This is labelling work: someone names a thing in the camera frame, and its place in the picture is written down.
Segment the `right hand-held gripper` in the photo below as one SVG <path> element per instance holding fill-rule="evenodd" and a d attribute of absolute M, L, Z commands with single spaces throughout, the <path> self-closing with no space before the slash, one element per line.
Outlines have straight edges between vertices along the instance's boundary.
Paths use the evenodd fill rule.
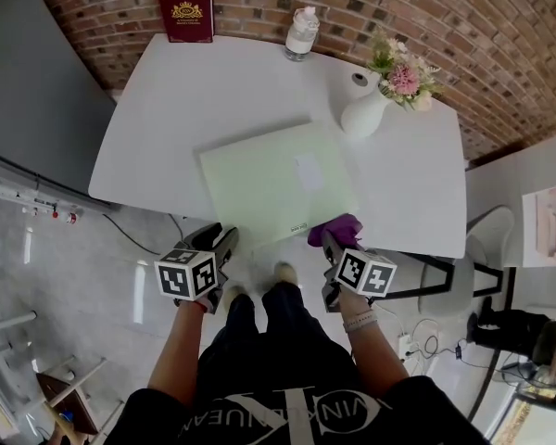
<path fill-rule="evenodd" d="M 370 302 L 384 299 L 397 265 L 375 251 L 342 248 L 328 230 L 322 233 L 322 250 L 331 268 L 324 273 L 323 304 L 327 312 L 340 312 L 339 293 L 349 290 Z"/>

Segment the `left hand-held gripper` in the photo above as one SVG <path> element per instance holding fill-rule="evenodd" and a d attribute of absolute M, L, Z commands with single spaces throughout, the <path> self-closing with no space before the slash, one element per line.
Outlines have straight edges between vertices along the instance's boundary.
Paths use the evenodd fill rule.
<path fill-rule="evenodd" d="M 221 267 L 234 255 L 238 241 L 238 228 L 223 228 L 219 222 L 188 235 L 179 242 L 182 248 L 174 248 L 154 262 L 161 295 L 172 298 L 176 305 L 196 302 L 207 313 L 215 313 L 228 279 Z M 191 249 L 212 249 L 213 253 Z"/>

